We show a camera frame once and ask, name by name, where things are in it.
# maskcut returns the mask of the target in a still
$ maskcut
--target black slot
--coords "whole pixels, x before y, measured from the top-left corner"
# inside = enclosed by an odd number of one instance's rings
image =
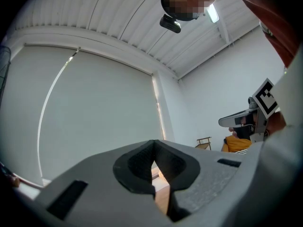
[[[75,202],[87,187],[87,183],[76,180],[61,193],[61,195],[48,207],[47,211],[59,219],[65,219]]]
[[[239,161],[232,161],[232,160],[228,160],[228,159],[220,159],[217,162],[224,164],[224,165],[233,166],[233,167],[239,167],[241,165],[241,162],[239,162]]]

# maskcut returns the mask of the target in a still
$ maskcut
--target black camera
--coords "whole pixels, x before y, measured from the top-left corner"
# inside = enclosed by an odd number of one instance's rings
[[[174,19],[170,16],[167,16],[166,14],[164,14],[163,18],[161,18],[160,25],[163,28],[169,29],[172,32],[175,32],[177,34],[179,34],[181,32],[180,23],[178,23],[176,19]]]

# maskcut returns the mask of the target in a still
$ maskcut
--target person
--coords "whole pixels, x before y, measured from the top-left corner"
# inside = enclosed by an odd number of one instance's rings
[[[164,10],[168,14],[192,14],[201,13],[205,7],[210,6],[215,0],[164,0]],[[260,19],[261,27],[266,38],[280,55],[286,68],[300,45],[300,37],[289,20],[274,3],[274,0],[243,0],[245,5]],[[270,134],[285,127],[285,120],[280,112],[274,113],[268,120],[267,131]],[[229,128],[233,136],[237,133]]]

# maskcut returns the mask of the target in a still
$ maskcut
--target wooden floor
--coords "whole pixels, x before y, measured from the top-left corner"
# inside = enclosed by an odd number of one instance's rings
[[[156,192],[155,202],[163,214],[166,215],[169,206],[170,186],[164,187]]]

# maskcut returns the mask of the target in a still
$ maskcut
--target finger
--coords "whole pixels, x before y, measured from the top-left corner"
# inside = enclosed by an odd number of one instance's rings
[[[232,132],[232,135],[233,135],[234,137],[238,138],[238,135],[237,135],[237,132],[236,132],[236,131]]]

